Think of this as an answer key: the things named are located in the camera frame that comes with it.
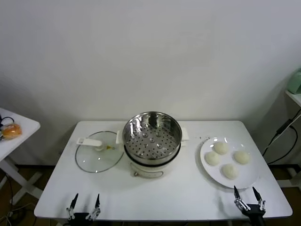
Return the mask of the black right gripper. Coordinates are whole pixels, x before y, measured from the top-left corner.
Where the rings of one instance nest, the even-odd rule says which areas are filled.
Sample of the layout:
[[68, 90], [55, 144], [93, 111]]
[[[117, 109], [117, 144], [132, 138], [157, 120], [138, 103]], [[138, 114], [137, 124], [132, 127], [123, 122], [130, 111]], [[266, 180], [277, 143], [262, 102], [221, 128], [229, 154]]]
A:
[[255, 187], [252, 187], [252, 189], [255, 198], [257, 200], [257, 204], [247, 204], [246, 202], [244, 202], [241, 199], [236, 186], [234, 186], [234, 196], [235, 196], [234, 203], [237, 206], [237, 208], [240, 211], [242, 211], [242, 214], [245, 216], [263, 216], [265, 215], [266, 201], [262, 199], [260, 193], [255, 189]]

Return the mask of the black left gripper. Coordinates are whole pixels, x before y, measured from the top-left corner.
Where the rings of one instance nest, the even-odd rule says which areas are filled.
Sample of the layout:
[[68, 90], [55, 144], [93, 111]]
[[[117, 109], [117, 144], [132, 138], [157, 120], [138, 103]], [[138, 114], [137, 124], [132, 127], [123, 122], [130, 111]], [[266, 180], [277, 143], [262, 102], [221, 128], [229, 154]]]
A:
[[77, 202], [78, 193], [75, 195], [69, 207], [66, 208], [68, 213], [68, 225], [69, 226], [91, 226], [93, 221], [99, 216], [101, 213], [100, 209], [100, 196], [98, 194], [95, 208], [90, 213], [74, 213], [74, 208]]

